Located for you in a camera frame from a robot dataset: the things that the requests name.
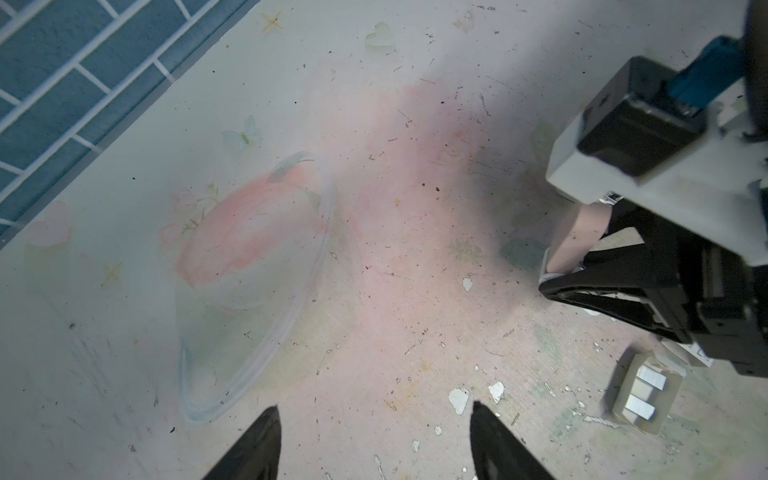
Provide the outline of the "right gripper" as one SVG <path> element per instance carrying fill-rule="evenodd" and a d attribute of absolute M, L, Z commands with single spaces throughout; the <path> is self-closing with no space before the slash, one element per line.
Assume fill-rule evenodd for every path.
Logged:
<path fill-rule="evenodd" d="M 640 244 L 589 252 L 571 273 L 547 270 L 539 292 L 678 343 L 697 343 L 741 375 L 767 375 L 767 268 L 628 200 L 613 208 L 607 234 L 636 231 Z M 588 293 L 625 293 L 649 301 Z"/>

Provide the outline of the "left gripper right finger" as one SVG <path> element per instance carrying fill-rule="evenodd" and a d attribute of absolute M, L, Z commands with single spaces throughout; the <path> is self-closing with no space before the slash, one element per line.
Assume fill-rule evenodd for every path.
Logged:
<path fill-rule="evenodd" d="M 470 446 L 479 480 L 554 480 L 526 446 L 480 401 L 473 402 Z"/>

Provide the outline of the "staple box sleeve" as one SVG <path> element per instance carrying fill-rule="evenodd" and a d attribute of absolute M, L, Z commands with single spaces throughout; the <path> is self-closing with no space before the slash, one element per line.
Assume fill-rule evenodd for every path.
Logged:
<path fill-rule="evenodd" d="M 707 356 L 696 342 L 684 344 L 662 338 L 660 343 L 681 362 L 691 367 L 710 368 L 714 363 L 714 360 Z"/>

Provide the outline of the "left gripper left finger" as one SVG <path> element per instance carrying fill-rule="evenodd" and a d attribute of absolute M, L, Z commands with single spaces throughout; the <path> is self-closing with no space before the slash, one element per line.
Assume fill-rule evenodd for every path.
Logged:
<path fill-rule="evenodd" d="M 275 480 L 281 446 L 282 425 L 274 405 L 260 414 L 203 479 Z"/>

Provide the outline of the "staple box tray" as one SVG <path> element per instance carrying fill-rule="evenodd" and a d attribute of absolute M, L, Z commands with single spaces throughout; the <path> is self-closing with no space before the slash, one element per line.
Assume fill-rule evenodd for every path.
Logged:
<path fill-rule="evenodd" d="M 636 378 L 641 365 L 646 365 L 666 376 L 667 381 L 663 390 L 657 390 Z M 668 356 L 656 356 L 652 352 L 636 354 L 626 370 L 611 412 L 620 423 L 632 426 L 647 435 L 658 435 L 670 415 L 685 378 L 686 371 Z M 655 413 L 650 421 L 635 417 L 624 409 L 630 394 L 655 407 Z"/>

